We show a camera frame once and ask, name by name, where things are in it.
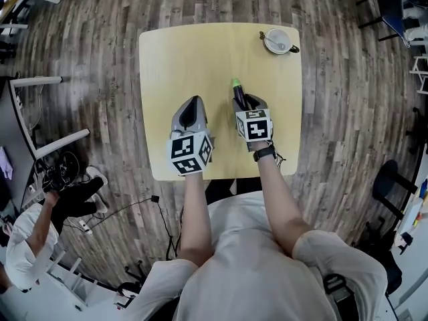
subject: square table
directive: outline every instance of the square table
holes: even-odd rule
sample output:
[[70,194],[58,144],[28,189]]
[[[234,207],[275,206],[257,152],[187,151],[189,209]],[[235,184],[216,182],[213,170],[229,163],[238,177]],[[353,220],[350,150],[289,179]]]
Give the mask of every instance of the square table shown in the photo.
[[270,53],[259,32],[283,29],[300,48],[298,30],[252,23],[209,23],[158,29],[140,35],[141,102],[153,177],[177,181],[168,166],[167,139],[174,113],[190,97],[202,97],[208,129],[215,137],[204,179],[257,177],[252,152],[235,129],[232,79],[245,93],[264,99],[274,122],[274,143],[286,161],[283,175],[296,172],[302,121],[300,53]]

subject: white t-shirt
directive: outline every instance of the white t-shirt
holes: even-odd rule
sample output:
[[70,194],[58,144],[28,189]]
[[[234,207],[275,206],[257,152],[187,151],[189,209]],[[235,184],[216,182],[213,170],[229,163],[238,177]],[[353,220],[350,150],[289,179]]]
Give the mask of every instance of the white t-shirt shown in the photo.
[[5,271],[13,285],[20,290],[30,289],[35,285],[35,281],[46,271],[54,246],[58,242],[58,232],[51,223],[46,243],[37,257],[28,246],[26,239],[33,233],[41,208],[42,206],[36,203],[16,219],[7,244]]
[[209,206],[215,253],[202,267],[156,262],[124,320],[148,320],[180,296],[174,320],[339,320],[322,277],[341,274],[355,293],[360,320],[373,320],[387,287],[383,266],[336,234],[309,231],[293,259],[273,239],[261,192]]

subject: power strip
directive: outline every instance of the power strip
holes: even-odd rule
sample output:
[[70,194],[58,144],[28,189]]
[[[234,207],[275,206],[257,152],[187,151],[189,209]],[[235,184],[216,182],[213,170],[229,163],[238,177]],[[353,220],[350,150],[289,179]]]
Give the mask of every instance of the power strip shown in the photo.
[[94,233],[92,233],[91,229],[88,227],[88,225],[86,225],[86,222],[83,220],[79,220],[79,224],[83,227],[83,229],[85,230],[86,234],[89,235],[94,235]]

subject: black chair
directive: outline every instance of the black chair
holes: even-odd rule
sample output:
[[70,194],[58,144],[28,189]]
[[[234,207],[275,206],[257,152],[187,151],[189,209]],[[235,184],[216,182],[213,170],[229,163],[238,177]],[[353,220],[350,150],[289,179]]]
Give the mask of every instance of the black chair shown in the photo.
[[[368,0],[360,0],[356,3],[356,5],[361,5],[365,1]],[[395,34],[380,38],[379,41],[384,41],[395,37],[401,37],[403,40],[405,40],[405,28],[403,25],[403,0],[377,0],[377,2],[381,16],[375,20],[369,21],[368,23],[359,25],[358,28],[362,29],[364,27],[383,21],[395,32]]]
[[415,127],[410,131],[407,130],[406,136],[412,136],[415,139],[415,147],[410,148],[409,152],[417,154],[418,148],[423,148],[428,141],[428,122],[426,117],[419,112],[418,108],[413,107],[413,112],[416,113]]
[[125,304],[122,304],[120,302],[115,303],[119,308],[125,309],[126,307],[128,307],[129,304],[133,301],[133,299],[140,293],[141,287],[146,281],[146,275],[144,275],[142,272],[141,263],[142,262],[139,260],[136,265],[138,271],[140,272],[140,275],[133,274],[129,271],[129,266],[125,266],[125,272],[132,278],[135,278],[137,282],[125,282],[118,286],[117,292],[124,298],[127,298]]
[[366,223],[367,237],[362,239],[355,245],[355,248],[367,253],[369,256],[375,258],[385,268],[388,277],[387,294],[391,295],[402,282],[402,271],[395,263],[391,247],[394,243],[395,231],[394,227],[390,228],[387,233],[382,236],[381,229],[385,223],[383,218],[379,218],[381,222],[377,228],[372,228],[370,223]]
[[388,199],[387,195],[393,190],[394,184],[398,183],[403,188],[416,193],[417,187],[398,173],[398,164],[395,160],[388,160],[380,169],[373,183],[372,196],[380,201],[398,220],[403,218],[403,213],[396,208]]

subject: hand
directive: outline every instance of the hand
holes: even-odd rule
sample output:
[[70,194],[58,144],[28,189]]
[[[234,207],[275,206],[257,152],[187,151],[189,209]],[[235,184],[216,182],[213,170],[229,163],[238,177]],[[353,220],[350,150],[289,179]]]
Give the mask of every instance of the hand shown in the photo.
[[45,204],[48,204],[51,207],[55,207],[56,203],[60,199],[60,195],[57,191],[51,190],[46,194]]

